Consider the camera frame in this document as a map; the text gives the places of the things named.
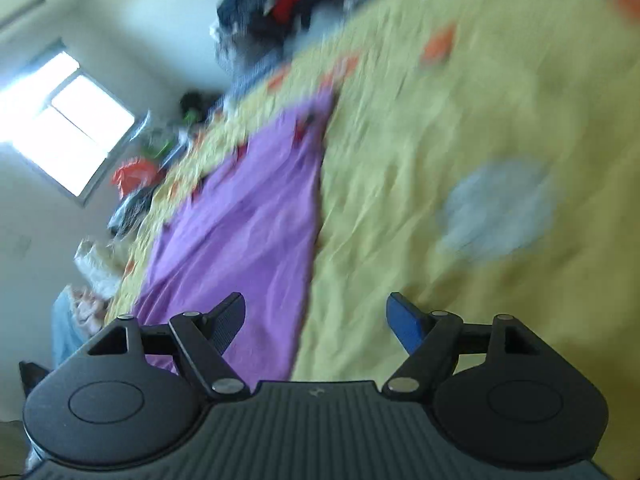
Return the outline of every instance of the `yellow bedspread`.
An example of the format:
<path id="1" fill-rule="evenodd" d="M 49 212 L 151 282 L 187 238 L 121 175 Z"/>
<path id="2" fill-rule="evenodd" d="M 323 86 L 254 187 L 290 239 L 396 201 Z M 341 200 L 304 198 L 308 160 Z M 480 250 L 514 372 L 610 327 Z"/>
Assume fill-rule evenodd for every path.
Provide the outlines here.
<path id="1" fill-rule="evenodd" d="M 454 23 L 450 58 L 420 63 Z M 377 0 L 214 125 L 156 194 L 110 316 L 130 309 L 155 234 L 198 176 L 339 67 L 322 229 L 294 380 L 382 382 L 405 358 L 388 294 L 467 322 L 519 317 L 595 383 L 610 421 L 596 460 L 640 476 L 640 23 L 611 0 Z M 470 263 L 444 248 L 447 194 L 491 160 L 548 172 L 552 228 Z"/>

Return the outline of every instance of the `plastic bag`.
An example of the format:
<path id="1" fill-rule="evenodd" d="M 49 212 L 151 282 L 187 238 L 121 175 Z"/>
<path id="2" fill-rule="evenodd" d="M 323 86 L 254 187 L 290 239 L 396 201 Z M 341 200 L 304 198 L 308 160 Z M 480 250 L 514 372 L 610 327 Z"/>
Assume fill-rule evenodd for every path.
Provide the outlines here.
<path id="1" fill-rule="evenodd" d="M 114 256 L 113 246 L 85 238 L 78 245 L 74 261 L 98 296 L 109 300 L 116 295 L 122 282 L 124 266 Z"/>
<path id="2" fill-rule="evenodd" d="M 129 253 L 131 251 L 131 246 L 133 242 L 136 241 L 136 237 L 138 236 L 138 229 L 135 226 L 124 236 L 117 236 L 111 242 L 107 244 L 108 250 L 111 251 L 113 255 L 113 259 L 116 264 L 123 268 L 127 268 L 127 263 L 129 263 Z"/>
<path id="3" fill-rule="evenodd" d="M 139 187 L 153 186 L 162 180 L 158 167 L 146 158 L 132 158 L 124 162 L 111 177 L 111 183 L 118 187 L 120 199 Z"/>

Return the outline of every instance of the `window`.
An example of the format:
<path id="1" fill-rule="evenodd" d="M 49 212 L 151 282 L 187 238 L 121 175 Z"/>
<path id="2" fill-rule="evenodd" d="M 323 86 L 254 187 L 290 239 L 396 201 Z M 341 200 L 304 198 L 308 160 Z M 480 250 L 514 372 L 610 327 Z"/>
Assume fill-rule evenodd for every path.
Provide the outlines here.
<path id="1" fill-rule="evenodd" d="M 38 165 L 84 202 L 135 117 L 68 53 L 0 92 L 0 142 Z"/>

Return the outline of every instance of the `orange bag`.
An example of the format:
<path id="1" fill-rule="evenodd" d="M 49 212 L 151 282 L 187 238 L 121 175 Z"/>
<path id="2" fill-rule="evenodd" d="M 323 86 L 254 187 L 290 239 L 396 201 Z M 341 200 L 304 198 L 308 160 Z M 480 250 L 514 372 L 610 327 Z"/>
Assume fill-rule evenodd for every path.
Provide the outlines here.
<path id="1" fill-rule="evenodd" d="M 132 158 L 124 162 L 111 177 L 111 183 L 118 187 L 120 199 L 139 187 L 153 186 L 162 180 L 164 171 L 146 158 Z"/>

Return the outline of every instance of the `purple sheet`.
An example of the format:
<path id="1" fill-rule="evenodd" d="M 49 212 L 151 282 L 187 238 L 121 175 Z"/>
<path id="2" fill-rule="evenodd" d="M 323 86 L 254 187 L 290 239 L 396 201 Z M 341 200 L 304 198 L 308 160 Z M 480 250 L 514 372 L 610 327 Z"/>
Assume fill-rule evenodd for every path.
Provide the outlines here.
<path id="1" fill-rule="evenodd" d="M 224 358 L 252 388 L 288 379 L 298 349 L 332 108 L 331 91 L 286 108 L 229 155 L 164 226 L 133 307 L 141 324 L 159 324 L 240 292 L 246 320 Z"/>

